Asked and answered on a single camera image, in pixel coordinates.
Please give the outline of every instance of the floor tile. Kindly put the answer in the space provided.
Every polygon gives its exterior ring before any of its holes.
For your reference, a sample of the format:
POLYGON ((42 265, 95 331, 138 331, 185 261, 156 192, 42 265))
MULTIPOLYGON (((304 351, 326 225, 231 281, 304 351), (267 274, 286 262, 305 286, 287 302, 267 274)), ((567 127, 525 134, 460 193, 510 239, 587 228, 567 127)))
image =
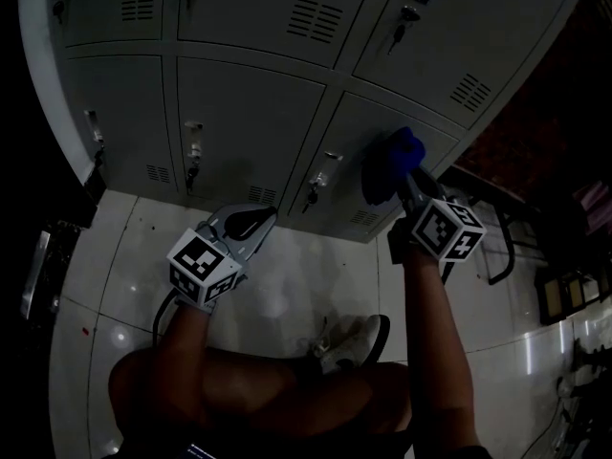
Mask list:
POLYGON ((513 273, 506 279, 513 313, 514 335, 545 331, 539 321, 539 303, 535 286, 536 271, 546 267, 546 262, 517 257, 513 273))
POLYGON ((106 190, 92 227, 84 229, 66 274, 62 294, 99 310, 104 284, 136 196, 106 190))
MULTIPOLYGON (((165 256, 187 228, 195 228, 208 216, 198 209, 139 198, 108 276, 100 311, 150 331, 172 288, 165 256)), ((167 312, 164 324, 171 313, 167 312)))
POLYGON ((108 396, 108 380, 125 355, 151 345, 151 334, 100 315, 92 353, 89 383, 89 429, 92 459, 119 450, 122 436, 108 396))
POLYGON ((210 345, 265 357, 305 355, 327 318, 334 341, 377 314, 376 244, 274 228, 249 280, 223 296, 210 345))
POLYGON ((57 459, 89 457, 87 382, 97 314, 62 297, 49 365, 49 417, 57 459))
POLYGON ((574 325, 576 337, 587 351, 612 347, 612 300, 594 302, 568 319, 574 325))
POLYGON ((468 354, 474 388, 476 433, 492 457, 507 457, 509 437, 516 427, 514 344, 468 354))
MULTIPOLYGON (((558 412, 558 378, 574 379, 569 374, 574 354, 573 325, 570 321, 561 321, 548 331, 514 345, 518 372, 513 412, 517 426, 512 429, 511 456, 518 457, 558 412)), ((538 447, 548 445, 542 438, 538 447)))
POLYGON ((514 339, 512 308, 505 281, 490 285, 503 270, 503 255, 478 247, 468 261, 456 264, 447 280, 448 301, 466 352, 514 339))
MULTIPOLYGON (((406 359, 404 269, 391 265, 386 234, 378 236, 381 314, 391 319, 389 341, 381 361, 406 359)), ((448 278, 448 300, 466 352, 474 352, 514 339, 512 308, 508 285, 502 281, 489 285, 492 274, 503 270, 504 255, 476 249, 471 258, 456 264, 448 278)))
MULTIPOLYGON (((195 209, 139 199, 101 312, 150 330, 170 290, 166 254, 187 228, 207 218, 195 209)), ((248 276, 221 298, 210 328, 211 346, 266 357, 303 355, 325 317, 341 334, 356 317, 378 312, 375 243, 274 228, 250 261, 248 276)))
POLYGON ((380 361, 405 361, 405 290, 404 268, 391 264, 391 254, 386 235, 393 223, 377 237, 379 254, 379 279, 381 292, 381 315, 391 320, 389 338, 382 351, 380 361))

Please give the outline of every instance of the locker vent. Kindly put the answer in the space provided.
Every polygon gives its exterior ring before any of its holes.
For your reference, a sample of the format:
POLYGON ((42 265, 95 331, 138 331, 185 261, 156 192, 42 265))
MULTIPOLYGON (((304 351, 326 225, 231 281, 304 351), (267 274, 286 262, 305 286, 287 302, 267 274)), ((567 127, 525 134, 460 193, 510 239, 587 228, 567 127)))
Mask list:
POLYGON ((261 188, 258 186, 251 186, 249 189, 249 200, 252 203, 267 204, 271 206, 274 204, 276 198, 276 191, 270 190, 269 188, 261 188))
POLYGON ((162 166, 154 166, 152 164, 148 164, 146 166, 146 174, 149 177, 149 180, 155 182, 164 182, 165 184, 170 183, 170 174, 168 173, 167 168, 163 168, 162 166))
POLYGON ((374 214, 373 212, 366 212, 364 210, 358 210, 351 218, 351 223, 355 223, 356 225, 372 226, 377 219, 379 219, 378 214, 374 214))
POLYGON ((295 0, 287 33, 331 44, 343 11, 312 0, 295 0))
POLYGON ((471 112, 476 112, 487 99, 491 89, 470 74, 466 74, 457 88, 450 94, 455 102, 460 103, 471 112))
POLYGON ((121 20, 150 20, 153 18, 153 0, 121 0, 121 20))

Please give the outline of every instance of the metal locker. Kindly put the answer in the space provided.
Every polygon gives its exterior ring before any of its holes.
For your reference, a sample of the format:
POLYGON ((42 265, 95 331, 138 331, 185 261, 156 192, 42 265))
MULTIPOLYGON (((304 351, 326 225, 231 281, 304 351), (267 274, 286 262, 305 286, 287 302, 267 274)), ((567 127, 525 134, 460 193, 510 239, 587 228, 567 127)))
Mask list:
POLYGON ((309 80, 249 66, 179 58, 186 175, 201 151, 191 195, 278 206, 323 94, 309 80))
POLYGON ((397 196, 380 206, 368 206, 361 194, 361 162, 377 142, 408 126, 425 145, 423 166, 433 168, 457 141, 418 120, 366 98, 345 93, 290 211, 299 230, 363 241, 400 203, 397 196), (342 157, 317 202, 304 208, 310 181, 334 157, 342 157))
POLYGON ((63 44, 162 37, 163 0, 55 0, 63 44))
POLYGON ((182 0, 179 39, 333 66, 361 0, 182 0))
POLYGON ((68 60, 71 106, 77 123, 103 139, 104 180, 137 195, 177 191, 158 56, 68 60))
POLYGON ((470 127, 527 57, 563 0, 389 0, 356 76, 470 127), (403 7, 407 20, 403 20, 403 7), (393 34, 405 25, 393 49, 393 34))

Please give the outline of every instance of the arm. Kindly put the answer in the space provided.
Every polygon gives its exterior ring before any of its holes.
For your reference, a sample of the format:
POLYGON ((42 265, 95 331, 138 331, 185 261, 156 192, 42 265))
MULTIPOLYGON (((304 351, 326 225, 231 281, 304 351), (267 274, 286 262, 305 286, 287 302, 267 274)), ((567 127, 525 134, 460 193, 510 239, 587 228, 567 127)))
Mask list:
POLYGON ((418 249, 404 257, 410 396, 428 455, 478 446, 473 390, 437 261, 418 249))
POLYGON ((209 320, 205 312, 182 305, 170 321, 145 390, 152 417, 179 424, 200 418, 209 320))

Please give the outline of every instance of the blue object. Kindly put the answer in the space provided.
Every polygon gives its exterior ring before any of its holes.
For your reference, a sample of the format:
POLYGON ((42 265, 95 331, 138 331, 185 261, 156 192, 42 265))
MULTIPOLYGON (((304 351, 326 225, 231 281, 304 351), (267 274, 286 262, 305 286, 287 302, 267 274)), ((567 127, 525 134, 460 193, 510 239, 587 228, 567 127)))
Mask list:
POLYGON ((361 165, 361 190, 365 202, 378 206, 389 201, 425 157, 423 143, 403 127, 375 145, 361 165))

